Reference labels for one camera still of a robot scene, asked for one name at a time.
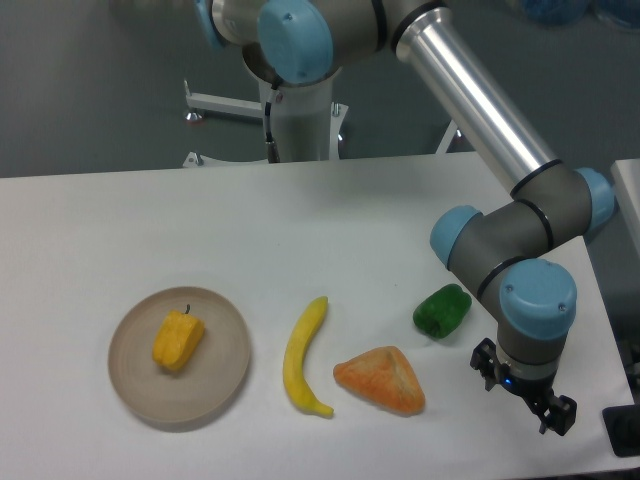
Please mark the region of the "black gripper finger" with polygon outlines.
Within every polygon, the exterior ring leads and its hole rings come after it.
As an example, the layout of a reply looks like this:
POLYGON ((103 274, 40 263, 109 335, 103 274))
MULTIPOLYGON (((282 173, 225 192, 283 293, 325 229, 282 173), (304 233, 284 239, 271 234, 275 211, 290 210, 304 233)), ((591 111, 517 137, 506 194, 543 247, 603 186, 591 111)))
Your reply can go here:
POLYGON ((575 424, 577 402, 565 395, 556 396, 552 389, 525 397, 524 402, 539 419, 540 434, 552 431, 565 435, 575 424))
POLYGON ((496 345, 489 338, 483 339, 474 348, 470 366, 484 379, 486 391, 491 391, 496 385, 505 384, 508 366, 499 360, 496 345))

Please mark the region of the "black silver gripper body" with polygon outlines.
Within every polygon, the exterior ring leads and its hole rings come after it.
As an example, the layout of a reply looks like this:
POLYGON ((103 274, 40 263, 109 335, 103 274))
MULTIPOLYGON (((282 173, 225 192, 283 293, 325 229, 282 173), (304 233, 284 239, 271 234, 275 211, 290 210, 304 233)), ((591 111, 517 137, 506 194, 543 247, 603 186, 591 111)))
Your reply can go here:
POLYGON ((515 360, 501 362, 498 359, 493 370, 497 385, 533 405, 548 403, 553 395, 555 361, 529 365, 515 360))

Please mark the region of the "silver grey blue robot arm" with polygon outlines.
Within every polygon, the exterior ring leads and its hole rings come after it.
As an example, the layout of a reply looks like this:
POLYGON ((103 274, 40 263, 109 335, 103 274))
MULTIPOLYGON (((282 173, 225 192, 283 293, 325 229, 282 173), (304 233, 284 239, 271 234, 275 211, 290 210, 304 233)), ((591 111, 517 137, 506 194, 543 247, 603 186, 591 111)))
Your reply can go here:
POLYGON ((194 9, 208 43, 240 46, 266 84, 260 117, 271 163, 328 158, 330 108, 312 113, 309 91, 342 67, 390 49, 415 69, 511 198, 487 215, 456 207, 430 236, 440 261, 497 322, 496 339, 474 349, 471 367, 487 388, 520 397, 542 431, 567 433, 577 405, 552 385, 577 287, 544 255, 611 217, 607 180, 553 154, 456 33, 442 1, 198 1, 194 9))

